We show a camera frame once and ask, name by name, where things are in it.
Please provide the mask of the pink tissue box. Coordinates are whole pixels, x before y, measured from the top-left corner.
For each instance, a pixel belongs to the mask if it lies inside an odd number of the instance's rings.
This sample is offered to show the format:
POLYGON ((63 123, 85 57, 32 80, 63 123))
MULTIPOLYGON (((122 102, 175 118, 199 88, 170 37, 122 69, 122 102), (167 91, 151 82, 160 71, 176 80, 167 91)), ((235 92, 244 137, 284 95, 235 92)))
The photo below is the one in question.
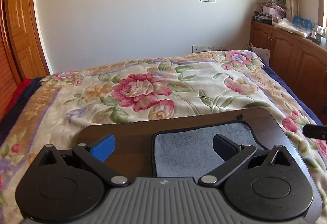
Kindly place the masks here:
POLYGON ((283 9, 271 7, 271 6, 263 6, 263 13, 269 14, 273 17, 279 17, 279 18, 285 18, 286 17, 286 11, 283 9))

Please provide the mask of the cream cloth on cabinet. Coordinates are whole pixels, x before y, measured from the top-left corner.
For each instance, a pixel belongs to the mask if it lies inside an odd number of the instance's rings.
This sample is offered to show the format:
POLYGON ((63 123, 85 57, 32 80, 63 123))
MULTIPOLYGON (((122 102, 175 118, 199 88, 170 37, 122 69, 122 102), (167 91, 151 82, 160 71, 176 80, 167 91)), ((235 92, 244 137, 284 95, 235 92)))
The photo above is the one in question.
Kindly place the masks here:
POLYGON ((278 19, 278 22, 276 23, 274 28, 287 31, 288 33, 295 34, 295 35, 300 36, 302 38, 307 38, 311 34, 310 31, 307 31, 307 30, 296 27, 287 18, 278 19))

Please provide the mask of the floral bed blanket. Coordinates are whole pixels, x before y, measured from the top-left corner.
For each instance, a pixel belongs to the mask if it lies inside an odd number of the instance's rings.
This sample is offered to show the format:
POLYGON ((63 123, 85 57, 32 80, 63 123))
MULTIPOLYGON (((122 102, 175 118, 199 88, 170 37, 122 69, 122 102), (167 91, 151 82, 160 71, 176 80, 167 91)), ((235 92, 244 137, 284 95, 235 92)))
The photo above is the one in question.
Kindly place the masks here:
POLYGON ((1 223, 19 223, 15 189, 45 144, 71 147, 83 128, 266 109, 326 200, 326 143, 302 128, 320 120, 249 50, 130 60, 33 79, 1 120, 1 223))

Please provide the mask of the white paper bag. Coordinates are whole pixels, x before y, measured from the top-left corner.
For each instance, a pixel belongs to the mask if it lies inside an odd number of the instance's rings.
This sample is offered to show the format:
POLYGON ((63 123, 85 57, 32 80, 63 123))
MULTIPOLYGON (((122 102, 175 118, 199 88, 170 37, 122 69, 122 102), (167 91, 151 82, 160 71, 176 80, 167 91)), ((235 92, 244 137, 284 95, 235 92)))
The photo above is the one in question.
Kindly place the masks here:
POLYGON ((270 50, 264 48, 252 47, 252 51, 256 53, 266 63, 270 61, 270 50))

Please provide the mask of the red pillow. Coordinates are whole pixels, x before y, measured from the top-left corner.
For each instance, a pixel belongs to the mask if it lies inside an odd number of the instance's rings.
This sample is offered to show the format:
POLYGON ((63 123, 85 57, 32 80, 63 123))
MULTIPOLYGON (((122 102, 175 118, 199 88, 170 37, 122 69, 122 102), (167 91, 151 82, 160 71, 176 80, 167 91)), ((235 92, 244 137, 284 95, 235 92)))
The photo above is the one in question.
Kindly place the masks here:
POLYGON ((14 91, 9 103, 7 104, 6 111, 8 112, 18 100, 18 97, 22 94, 22 92, 30 85, 32 79, 24 79, 14 91))

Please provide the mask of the blue box on cabinet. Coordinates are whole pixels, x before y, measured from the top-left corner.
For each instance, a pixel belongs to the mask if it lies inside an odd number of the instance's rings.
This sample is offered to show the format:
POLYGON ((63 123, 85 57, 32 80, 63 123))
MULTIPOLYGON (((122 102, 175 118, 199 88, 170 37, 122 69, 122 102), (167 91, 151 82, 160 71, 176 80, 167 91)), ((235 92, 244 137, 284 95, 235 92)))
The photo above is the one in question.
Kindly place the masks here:
POLYGON ((313 28, 313 23, 310 19, 305 19, 296 15, 293 17, 293 24, 303 31, 312 31, 313 28))

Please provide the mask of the wooden slatted wardrobe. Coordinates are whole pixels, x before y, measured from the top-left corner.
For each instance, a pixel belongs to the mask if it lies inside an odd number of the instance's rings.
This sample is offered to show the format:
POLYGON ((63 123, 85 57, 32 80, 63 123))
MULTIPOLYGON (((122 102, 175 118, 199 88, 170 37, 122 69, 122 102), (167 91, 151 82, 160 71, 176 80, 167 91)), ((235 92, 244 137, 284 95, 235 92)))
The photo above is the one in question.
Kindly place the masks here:
POLYGON ((19 70, 17 69, 15 56, 7 29, 4 0, 1 0, 1 119, 8 112, 8 105, 15 90, 21 83, 19 70))

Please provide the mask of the wooden sideboard cabinet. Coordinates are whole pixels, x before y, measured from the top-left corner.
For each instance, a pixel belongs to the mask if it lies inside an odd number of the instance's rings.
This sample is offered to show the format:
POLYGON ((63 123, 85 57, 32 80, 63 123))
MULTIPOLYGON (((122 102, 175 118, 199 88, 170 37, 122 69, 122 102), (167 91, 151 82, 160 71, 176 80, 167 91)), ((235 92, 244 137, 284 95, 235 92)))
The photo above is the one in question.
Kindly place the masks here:
POLYGON ((326 124, 326 49, 272 25, 251 21, 249 43, 270 51, 269 66, 326 124))

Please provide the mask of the wooden door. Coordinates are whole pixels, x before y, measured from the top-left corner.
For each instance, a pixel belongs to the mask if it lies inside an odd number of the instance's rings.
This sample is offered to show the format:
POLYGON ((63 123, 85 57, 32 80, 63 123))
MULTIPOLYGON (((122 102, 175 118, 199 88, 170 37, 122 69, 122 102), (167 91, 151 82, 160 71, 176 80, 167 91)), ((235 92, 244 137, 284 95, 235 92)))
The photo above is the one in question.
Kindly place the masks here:
POLYGON ((8 39, 22 79, 49 75, 33 0, 4 0, 8 39))

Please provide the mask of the purple and grey towel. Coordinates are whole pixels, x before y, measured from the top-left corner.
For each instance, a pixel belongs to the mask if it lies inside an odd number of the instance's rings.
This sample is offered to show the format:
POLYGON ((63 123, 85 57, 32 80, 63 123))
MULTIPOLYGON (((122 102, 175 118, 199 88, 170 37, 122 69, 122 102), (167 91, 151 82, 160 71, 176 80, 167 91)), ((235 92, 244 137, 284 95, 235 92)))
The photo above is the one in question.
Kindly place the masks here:
POLYGON ((201 176, 224 163, 213 150, 213 138, 221 134, 237 144, 250 143, 266 149, 257 141, 251 126, 244 121, 229 121, 210 126, 173 129, 152 136, 152 171, 156 177, 201 176))

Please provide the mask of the dark wooden lap tray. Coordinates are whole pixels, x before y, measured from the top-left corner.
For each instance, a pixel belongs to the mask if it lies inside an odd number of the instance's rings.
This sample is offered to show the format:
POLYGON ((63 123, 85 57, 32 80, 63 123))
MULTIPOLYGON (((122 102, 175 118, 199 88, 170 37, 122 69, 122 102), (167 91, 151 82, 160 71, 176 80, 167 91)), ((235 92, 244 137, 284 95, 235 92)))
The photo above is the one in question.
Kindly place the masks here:
POLYGON ((115 151, 105 163, 130 180, 148 176, 199 179, 223 162, 213 151, 212 141, 217 133, 238 144, 254 144, 258 149, 284 145, 313 188, 313 202, 305 219, 309 223, 318 220, 323 209, 318 188, 296 147, 276 119, 263 108, 159 121, 92 125, 78 134, 76 142, 91 144, 103 136, 113 135, 115 151))

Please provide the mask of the low wall socket strip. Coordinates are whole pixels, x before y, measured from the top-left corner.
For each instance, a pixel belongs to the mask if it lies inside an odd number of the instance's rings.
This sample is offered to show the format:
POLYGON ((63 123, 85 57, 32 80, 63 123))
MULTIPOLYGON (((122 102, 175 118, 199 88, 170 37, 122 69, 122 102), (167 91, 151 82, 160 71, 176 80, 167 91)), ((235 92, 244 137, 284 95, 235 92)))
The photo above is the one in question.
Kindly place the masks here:
POLYGON ((223 46, 209 46, 209 45, 193 45, 191 48, 192 53, 207 52, 207 51, 221 51, 226 50, 223 46))

